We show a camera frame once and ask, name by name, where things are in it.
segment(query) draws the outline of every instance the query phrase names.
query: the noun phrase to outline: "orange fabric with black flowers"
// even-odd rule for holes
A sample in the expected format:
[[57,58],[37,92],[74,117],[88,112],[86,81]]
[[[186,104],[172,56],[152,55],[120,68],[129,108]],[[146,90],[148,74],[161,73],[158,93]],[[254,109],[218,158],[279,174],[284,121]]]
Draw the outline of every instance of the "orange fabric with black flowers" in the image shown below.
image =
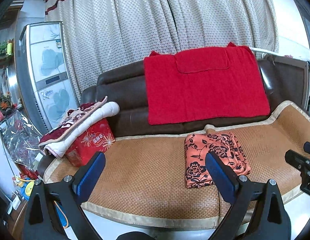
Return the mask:
[[205,166],[205,156],[208,152],[217,154],[237,175],[249,174],[250,166],[233,133],[189,134],[185,139],[187,188],[214,184]]

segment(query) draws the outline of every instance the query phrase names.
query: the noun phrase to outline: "beige mat border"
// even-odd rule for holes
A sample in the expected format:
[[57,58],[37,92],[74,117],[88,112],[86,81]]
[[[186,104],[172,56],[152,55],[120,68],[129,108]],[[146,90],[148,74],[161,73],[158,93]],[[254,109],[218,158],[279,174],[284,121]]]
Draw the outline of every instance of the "beige mat border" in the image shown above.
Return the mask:
[[[232,126],[224,126],[224,127],[215,127],[213,125],[206,125],[203,130],[196,131],[193,133],[205,133],[208,129],[213,129],[215,131],[223,131],[223,130],[229,130],[229,129],[235,129],[240,127],[249,127],[249,126],[255,126],[255,125],[267,125],[273,123],[279,116],[279,114],[285,109],[287,106],[292,106],[298,112],[300,112],[309,122],[310,117],[300,108],[298,107],[294,102],[292,101],[284,101],[282,102],[275,111],[271,114],[271,116],[260,122],[253,122],[253,123],[247,123],[247,124],[240,124],[240,125],[232,125]],[[125,137],[119,137],[116,138],[117,141],[120,140],[127,140],[127,139],[136,139],[136,138],[148,138],[148,137],[185,137],[189,133],[185,134],[179,134],[179,135],[171,135],[171,134],[156,134],[156,135],[142,135],[142,136],[125,136]],[[48,166],[44,173],[44,182],[45,183],[52,183],[53,181],[50,179],[50,176],[54,172],[54,170],[58,167],[58,165],[62,162],[62,160],[55,159],[52,161],[52,163]],[[284,204],[289,202],[290,200],[296,198],[299,196],[302,191],[300,190],[300,185],[293,188],[286,194],[282,195],[282,199]],[[120,222],[123,224],[129,224],[129,225],[138,225],[138,226],[145,226],[145,227],[162,227],[162,228],[176,228],[176,229],[187,229],[187,230],[203,230],[203,229],[211,229],[216,228],[220,221],[223,219],[222,217],[215,216],[211,218],[204,218],[204,219],[165,219],[165,218],[154,218],[154,217],[146,217],[146,216],[139,216],[129,213],[120,212],[117,210],[105,208],[102,206],[98,206],[96,204],[93,204],[91,202],[85,202],[82,205],[82,208],[84,210],[87,210],[89,212],[95,213],[101,217]],[[243,223],[247,223],[253,213],[254,209],[248,210],[245,218],[243,220]]]

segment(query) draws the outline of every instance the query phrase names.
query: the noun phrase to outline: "bamboo seat mat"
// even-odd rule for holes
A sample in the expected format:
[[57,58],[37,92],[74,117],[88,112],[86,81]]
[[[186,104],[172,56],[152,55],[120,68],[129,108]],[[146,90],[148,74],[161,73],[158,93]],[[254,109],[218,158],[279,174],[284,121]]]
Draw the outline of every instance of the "bamboo seat mat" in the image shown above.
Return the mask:
[[[285,163],[284,155],[292,149],[310,158],[303,151],[303,144],[310,141],[310,118],[294,103],[283,102],[262,122],[223,128],[207,125],[205,130],[232,131],[237,136],[251,166],[251,181],[275,179],[284,203],[300,194],[300,172]],[[82,208],[131,225],[216,228],[229,204],[215,185],[185,187],[185,137],[119,138],[105,153],[105,169]],[[56,159],[45,171],[44,181],[57,182],[76,171],[66,158]],[[244,222],[253,207],[252,203]]]

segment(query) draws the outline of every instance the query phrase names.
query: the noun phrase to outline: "red box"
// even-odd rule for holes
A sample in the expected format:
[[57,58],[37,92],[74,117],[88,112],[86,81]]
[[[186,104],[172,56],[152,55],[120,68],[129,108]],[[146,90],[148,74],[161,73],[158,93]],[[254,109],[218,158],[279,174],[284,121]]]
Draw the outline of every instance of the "red box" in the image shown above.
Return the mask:
[[105,153],[115,142],[106,119],[99,120],[77,137],[65,153],[75,167],[86,165],[95,152]]

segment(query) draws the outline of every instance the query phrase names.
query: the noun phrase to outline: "brown leather sofa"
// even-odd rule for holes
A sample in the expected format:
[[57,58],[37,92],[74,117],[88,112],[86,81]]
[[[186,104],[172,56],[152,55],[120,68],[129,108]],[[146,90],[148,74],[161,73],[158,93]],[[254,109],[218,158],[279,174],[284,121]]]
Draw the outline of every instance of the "brown leather sofa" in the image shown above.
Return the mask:
[[[268,56],[267,59],[259,60],[258,65],[271,112],[285,100],[293,101],[302,109],[308,110],[310,66],[307,62],[286,57]],[[202,130],[207,124],[222,127],[258,122],[268,118],[268,116],[213,118],[178,124],[149,125],[142,61],[102,73],[98,77],[96,86],[83,91],[81,104],[99,101],[105,96],[108,96],[108,101],[115,101],[120,107],[120,112],[116,116],[107,118],[115,137],[183,134]],[[41,176],[53,159],[52,156],[42,158],[38,167]]]

